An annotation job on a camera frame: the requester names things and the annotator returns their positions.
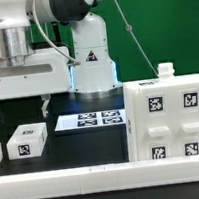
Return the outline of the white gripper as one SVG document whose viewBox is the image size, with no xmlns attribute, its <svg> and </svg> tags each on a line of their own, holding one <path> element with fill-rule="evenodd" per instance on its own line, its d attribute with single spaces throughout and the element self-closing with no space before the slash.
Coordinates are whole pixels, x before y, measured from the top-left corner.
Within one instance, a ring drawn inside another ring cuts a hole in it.
<svg viewBox="0 0 199 199">
<path fill-rule="evenodd" d="M 41 111 L 46 118 L 50 94 L 66 92 L 71 87 L 68 60 L 47 48 L 36 50 L 25 63 L 21 67 L 0 68 L 0 101 L 41 96 Z"/>
</svg>

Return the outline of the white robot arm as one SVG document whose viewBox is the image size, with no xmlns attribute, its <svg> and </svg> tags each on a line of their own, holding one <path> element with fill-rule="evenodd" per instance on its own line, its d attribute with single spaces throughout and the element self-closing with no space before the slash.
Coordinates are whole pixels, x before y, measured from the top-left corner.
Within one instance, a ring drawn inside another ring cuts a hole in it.
<svg viewBox="0 0 199 199">
<path fill-rule="evenodd" d="M 45 110 L 53 94 L 100 99 L 121 89 L 109 58 L 105 21 L 91 12 L 102 0 L 0 0 L 0 101 L 40 96 Z M 67 46 L 31 45 L 31 24 L 68 24 Z"/>
</svg>

